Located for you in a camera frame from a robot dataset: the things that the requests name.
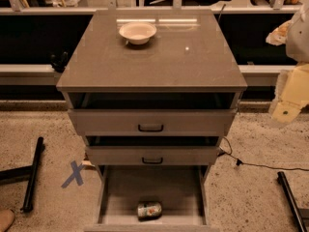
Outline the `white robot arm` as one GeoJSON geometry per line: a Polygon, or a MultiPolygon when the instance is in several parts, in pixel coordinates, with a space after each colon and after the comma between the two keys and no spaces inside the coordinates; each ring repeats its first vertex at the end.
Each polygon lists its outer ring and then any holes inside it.
{"type": "Polygon", "coordinates": [[[296,61],[291,71],[278,75],[268,111],[275,123],[287,125],[309,104],[309,5],[303,4],[290,20],[269,33],[266,42],[284,44],[287,56],[296,61]]]}

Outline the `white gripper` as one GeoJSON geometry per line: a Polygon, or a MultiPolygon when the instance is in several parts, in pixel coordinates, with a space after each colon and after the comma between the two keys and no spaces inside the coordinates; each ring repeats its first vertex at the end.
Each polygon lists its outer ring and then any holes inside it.
{"type": "Polygon", "coordinates": [[[290,71],[282,71],[283,81],[278,102],[270,105],[269,114],[273,121],[291,123],[300,110],[309,103],[309,64],[297,64],[290,71]]]}

